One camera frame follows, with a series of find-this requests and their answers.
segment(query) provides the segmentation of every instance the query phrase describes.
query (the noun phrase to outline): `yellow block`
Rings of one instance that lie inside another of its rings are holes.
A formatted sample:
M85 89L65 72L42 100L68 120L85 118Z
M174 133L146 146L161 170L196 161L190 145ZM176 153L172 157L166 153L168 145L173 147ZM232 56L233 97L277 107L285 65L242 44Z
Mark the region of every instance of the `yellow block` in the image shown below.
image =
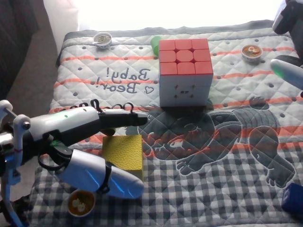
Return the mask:
M143 180L141 135L104 137L102 157Z

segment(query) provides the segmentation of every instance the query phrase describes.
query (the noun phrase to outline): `blue block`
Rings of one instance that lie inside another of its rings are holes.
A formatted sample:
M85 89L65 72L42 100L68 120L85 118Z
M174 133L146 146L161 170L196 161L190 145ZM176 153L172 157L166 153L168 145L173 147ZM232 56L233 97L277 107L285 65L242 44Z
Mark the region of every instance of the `blue block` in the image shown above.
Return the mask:
M303 186L291 183L283 193L282 209L292 214L303 212Z

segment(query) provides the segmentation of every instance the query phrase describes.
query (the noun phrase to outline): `red cube face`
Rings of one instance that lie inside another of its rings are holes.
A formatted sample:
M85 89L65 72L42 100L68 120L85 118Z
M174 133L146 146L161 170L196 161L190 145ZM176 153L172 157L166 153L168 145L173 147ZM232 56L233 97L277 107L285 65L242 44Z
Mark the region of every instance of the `red cube face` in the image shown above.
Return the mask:
M207 39L159 41L160 75L213 75Z

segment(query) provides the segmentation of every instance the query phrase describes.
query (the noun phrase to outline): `quilted mat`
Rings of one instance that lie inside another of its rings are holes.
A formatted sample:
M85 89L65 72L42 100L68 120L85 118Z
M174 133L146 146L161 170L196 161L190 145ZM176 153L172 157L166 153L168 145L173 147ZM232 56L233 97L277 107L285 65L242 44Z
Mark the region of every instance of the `quilted mat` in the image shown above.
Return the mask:
M90 104L132 102L148 123L117 130L141 134L144 193L136 200L99 195L94 212L74 218L75 190L38 168L31 191L33 226L299 226L281 209L283 189L303 184L303 98L270 69L281 54L297 56L289 35L271 21L240 26L111 32L112 46L94 45L96 31L67 34L58 60L51 113ZM204 111L159 107L159 60L150 40L207 38L214 69ZM241 57L263 49L259 64ZM101 133L73 148L102 155Z

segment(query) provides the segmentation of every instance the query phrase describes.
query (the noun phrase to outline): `small bowl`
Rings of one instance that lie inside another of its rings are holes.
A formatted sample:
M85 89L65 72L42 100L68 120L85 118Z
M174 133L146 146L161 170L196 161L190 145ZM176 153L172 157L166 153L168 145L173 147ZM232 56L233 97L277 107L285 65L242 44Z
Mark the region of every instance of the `small bowl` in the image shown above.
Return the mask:
M100 49L106 49L106 48L110 47L111 44L112 44L112 35L110 33L107 33L107 32L100 32L100 33L96 34L94 36L94 42L99 42L99 38L101 36L106 37L105 41L103 41L99 44L94 44L94 45L96 45Z
M247 47L255 47L255 48L258 48L260 50L260 53L258 56L247 56L245 53L244 53L244 49L247 48ZM248 62L258 62L260 61L260 58L263 54L263 50L262 48L258 47L257 45L246 45L242 48L241 50L241 53L242 53L242 57L245 61L248 61Z
M72 203L72 202L71 202L71 199L72 199L72 197L73 197L76 193L90 194L90 195L94 198L93 205L92 205L91 209L90 209L89 211L86 211L86 213L83 213L83 214L75 214L75 213L73 213L73 212L70 210L70 203ZM95 204L96 204L96 194L95 194L95 193L87 192L87 191L84 191L84 190L79 190L79 189L77 189L77 190L73 191L73 192L70 194L69 198L68 198L68 203L67 203L68 212L69 212L71 215L73 215L74 217L82 218L82 217L85 217L85 216L89 215L89 214L92 212L92 210L95 208Z

